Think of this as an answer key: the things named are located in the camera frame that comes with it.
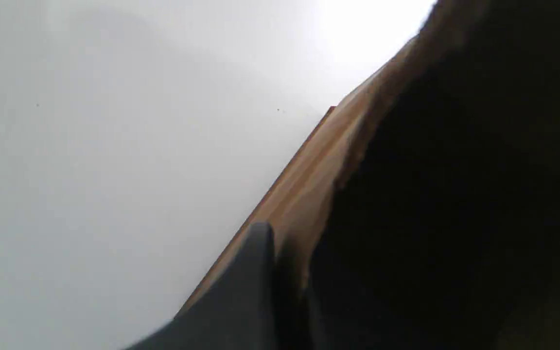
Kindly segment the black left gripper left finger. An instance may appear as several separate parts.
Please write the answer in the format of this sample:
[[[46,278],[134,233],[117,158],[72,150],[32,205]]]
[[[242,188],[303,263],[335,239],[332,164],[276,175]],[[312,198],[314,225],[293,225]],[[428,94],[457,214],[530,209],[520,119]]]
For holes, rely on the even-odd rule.
[[[220,277],[193,306],[133,350],[275,350],[274,239],[266,222],[248,229]]]

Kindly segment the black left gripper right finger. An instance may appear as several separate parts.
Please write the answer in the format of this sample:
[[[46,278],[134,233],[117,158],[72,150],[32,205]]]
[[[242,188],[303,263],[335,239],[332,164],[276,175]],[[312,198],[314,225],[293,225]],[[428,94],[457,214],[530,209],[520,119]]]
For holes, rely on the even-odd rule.
[[[273,301],[280,350],[330,350],[324,287],[329,274],[317,246],[282,243],[274,262]]]

